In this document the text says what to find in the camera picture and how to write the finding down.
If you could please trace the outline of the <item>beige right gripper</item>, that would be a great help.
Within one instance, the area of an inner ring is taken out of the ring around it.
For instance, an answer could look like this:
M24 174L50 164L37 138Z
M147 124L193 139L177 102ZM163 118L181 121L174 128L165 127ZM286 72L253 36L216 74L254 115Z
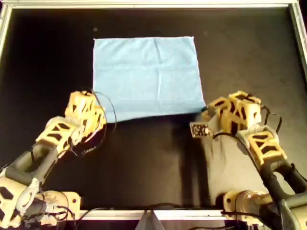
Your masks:
M261 99L244 91L237 91L212 101L201 113L201 117L205 121L217 117L223 132L236 134L261 122Z

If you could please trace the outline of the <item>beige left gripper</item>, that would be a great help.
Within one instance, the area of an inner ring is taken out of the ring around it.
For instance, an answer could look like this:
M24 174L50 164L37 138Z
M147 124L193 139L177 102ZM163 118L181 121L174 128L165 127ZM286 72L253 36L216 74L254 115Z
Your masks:
M65 117L83 126L84 135L94 135L106 124L105 112L96 97L87 91L70 94Z

